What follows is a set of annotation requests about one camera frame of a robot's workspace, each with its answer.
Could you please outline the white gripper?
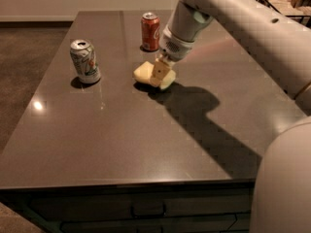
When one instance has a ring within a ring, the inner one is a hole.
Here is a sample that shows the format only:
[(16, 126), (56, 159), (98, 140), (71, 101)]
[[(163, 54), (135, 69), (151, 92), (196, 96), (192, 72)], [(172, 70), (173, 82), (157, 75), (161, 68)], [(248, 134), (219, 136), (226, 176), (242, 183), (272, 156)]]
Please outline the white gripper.
[[(185, 58), (194, 44), (193, 30), (186, 26), (177, 28), (166, 25), (159, 39), (159, 50), (164, 58), (178, 62)], [(168, 87), (171, 79), (171, 68), (157, 58), (155, 60), (150, 83), (154, 87)]]

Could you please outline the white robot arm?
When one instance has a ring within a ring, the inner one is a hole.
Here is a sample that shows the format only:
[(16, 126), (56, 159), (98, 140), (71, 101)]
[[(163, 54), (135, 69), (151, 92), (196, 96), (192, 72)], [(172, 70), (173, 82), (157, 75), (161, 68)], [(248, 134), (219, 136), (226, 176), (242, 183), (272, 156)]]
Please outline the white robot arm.
[[(306, 114), (311, 30), (255, 0), (180, 0), (160, 39), (152, 81), (161, 83), (214, 18)], [(261, 160), (250, 233), (311, 233), (311, 118), (281, 133)]]

